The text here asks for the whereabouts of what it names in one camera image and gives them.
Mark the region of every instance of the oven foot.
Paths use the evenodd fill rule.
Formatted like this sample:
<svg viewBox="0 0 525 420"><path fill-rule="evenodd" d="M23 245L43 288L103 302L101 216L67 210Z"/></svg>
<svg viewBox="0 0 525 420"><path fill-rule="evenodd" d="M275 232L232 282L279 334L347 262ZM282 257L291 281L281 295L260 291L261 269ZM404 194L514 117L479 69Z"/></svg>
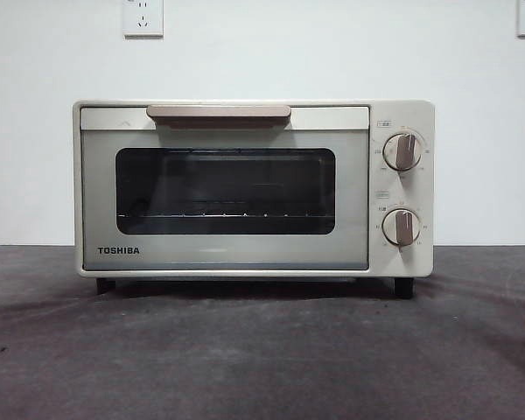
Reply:
<svg viewBox="0 0 525 420"><path fill-rule="evenodd" d="M414 296L414 277L395 277L395 296L399 299L412 299Z"/></svg>
<svg viewBox="0 0 525 420"><path fill-rule="evenodd" d="M97 278L95 282L97 283L98 295L112 291L116 286L115 280L108 280L107 278Z"/></svg>

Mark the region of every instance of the dial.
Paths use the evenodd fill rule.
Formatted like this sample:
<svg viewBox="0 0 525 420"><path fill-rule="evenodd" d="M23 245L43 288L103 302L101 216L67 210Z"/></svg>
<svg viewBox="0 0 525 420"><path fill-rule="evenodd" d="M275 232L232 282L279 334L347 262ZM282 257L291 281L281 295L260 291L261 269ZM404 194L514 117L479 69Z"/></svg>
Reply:
<svg viewBox="0 0 525 420"><path fill-rule="evenodd" d="M405 208L393 210L383 219L383 233L389 242L406 247L420 235L420 220Z"/></svg>
<svg viewBox="0 0 525 420"><path fill-rule="evenodd" d="M396 171L407 171L414 168L422 156L422 146L417 136L400 133L392 136L383 148L385 162Z"/></svg>

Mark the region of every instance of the toaster oven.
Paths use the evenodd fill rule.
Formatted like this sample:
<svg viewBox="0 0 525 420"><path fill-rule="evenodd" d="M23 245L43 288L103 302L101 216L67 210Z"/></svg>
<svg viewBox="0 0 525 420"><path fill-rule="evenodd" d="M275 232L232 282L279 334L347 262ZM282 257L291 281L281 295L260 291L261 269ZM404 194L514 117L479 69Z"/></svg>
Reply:
<svg viewBox="0 0 525 420"><path fill-rule="evenodd" d="M427 101L79 101L77 270L395 277L433 264Z"/></svg>

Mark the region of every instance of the oven window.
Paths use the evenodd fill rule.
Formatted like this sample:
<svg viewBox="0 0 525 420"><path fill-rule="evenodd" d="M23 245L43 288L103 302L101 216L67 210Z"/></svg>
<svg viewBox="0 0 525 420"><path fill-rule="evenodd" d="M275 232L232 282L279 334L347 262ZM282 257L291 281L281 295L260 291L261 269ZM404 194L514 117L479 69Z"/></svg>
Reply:
<svg viewBox="0 0 525 420"><path fill-rule="evenodd" d="M116 224L127 235L326 235L328 149L128 148L116 155Z"/></svg>

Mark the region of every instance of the temperature knob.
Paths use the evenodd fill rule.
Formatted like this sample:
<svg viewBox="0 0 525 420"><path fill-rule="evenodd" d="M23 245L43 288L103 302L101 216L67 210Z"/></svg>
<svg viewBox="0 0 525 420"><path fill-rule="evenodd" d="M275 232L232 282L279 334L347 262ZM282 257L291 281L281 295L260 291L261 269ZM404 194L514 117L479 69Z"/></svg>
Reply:
<svg viewBox="0 0 525 420"><path fill-rule="evenodd" d="M392 136L383 148L385 162L396 171L407 171L420 161L422 146L414 134Z"/></svg>
<svg viewBox="0 0 525 420"><path fill-rule="evenodd" d="M383 219L383 233L389 242L406 247L420 234L420 221L410 210L399 208Z"/></svg>

